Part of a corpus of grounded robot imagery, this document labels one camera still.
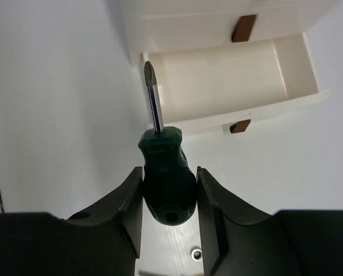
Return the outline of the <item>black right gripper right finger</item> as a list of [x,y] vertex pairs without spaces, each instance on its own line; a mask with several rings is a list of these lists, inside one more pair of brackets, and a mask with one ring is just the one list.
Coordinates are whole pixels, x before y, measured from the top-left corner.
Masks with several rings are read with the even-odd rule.
[[343,275],[343,210],[267,214],[197,170],[205,275]]

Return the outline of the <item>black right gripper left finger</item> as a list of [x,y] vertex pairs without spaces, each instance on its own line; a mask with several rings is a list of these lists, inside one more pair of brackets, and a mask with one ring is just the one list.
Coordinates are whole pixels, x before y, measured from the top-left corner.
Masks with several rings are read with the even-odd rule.
[[142,168],[68,219],[0,214],[0,275],[133,275],[140,256]]

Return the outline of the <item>green stubby phillips screwdriver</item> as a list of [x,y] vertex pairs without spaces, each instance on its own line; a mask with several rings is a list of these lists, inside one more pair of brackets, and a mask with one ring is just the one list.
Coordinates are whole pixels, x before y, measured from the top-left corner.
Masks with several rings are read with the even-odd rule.
[[149,60],[144,64],[144,78],[153,128],[145,131],[138,142],[144,157],[141,190],[153,218],[176,226],[194,214],[196,177],[182,150],[182,130],[163,123],[155,69]]

